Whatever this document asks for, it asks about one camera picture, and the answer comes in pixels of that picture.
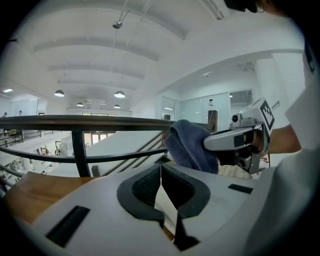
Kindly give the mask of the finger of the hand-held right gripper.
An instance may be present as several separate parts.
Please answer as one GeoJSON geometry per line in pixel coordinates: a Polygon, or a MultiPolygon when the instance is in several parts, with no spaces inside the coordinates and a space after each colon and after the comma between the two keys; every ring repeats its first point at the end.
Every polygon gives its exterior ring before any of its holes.
{"type": "Polygon", "coordinates": [[[214,132],[203,140],[203,147],[208,151],[236,151],[246,148],[245,134],[254,130],[253,127],[241,127],[214,132]]]}

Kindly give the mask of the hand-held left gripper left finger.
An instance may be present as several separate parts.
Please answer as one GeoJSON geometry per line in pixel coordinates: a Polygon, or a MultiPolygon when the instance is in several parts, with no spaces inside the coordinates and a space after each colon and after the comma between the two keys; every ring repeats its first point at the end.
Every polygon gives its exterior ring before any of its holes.
{"type": "Polygon", "coordinates": [[[146,203],[159,186],[159,164],[96,178],[18,225],[47,256],[177,256],[164,214],[146,203]]]}

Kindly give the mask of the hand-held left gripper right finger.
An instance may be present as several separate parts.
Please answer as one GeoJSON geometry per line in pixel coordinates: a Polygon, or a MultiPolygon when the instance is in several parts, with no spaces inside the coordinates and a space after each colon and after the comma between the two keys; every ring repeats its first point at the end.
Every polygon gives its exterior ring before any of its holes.
{"type": "Polygon", "coordinates": [[[259,179],[217,175],[167,163],[162,186],[183,200],[177,209],[174,243],[164,252],[248,252],[253,228],[267,198],[267,174],[259,179]]]}

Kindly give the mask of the person's right hand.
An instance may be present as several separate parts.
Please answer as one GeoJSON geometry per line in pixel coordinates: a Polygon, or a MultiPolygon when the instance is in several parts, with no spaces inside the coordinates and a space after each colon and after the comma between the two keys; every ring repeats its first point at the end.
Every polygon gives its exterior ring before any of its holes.
{"type": "Polygon", "coordinates": [[[255,152],[261,153],[263,151],[264,134],[261,130],[254,129],[252,131],[246,132],[243,135],[243,138],[246,144],[251,144],[255,152]]]}

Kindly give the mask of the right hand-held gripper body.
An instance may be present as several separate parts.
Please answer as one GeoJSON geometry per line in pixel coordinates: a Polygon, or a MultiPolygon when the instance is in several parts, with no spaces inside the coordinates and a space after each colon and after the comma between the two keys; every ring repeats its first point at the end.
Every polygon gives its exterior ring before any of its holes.
{"type": "Polygon", "coordinates": [[[253,127],[263,132],[262,152],[255,152],[252,145],[233,151],[218,151],[216,156],[221,166],[239,166],[250,175],[260,171],[260,159],[267,152],[275,118],[265,98],[245,107],[231,118],[229,129],[253,127]]]}

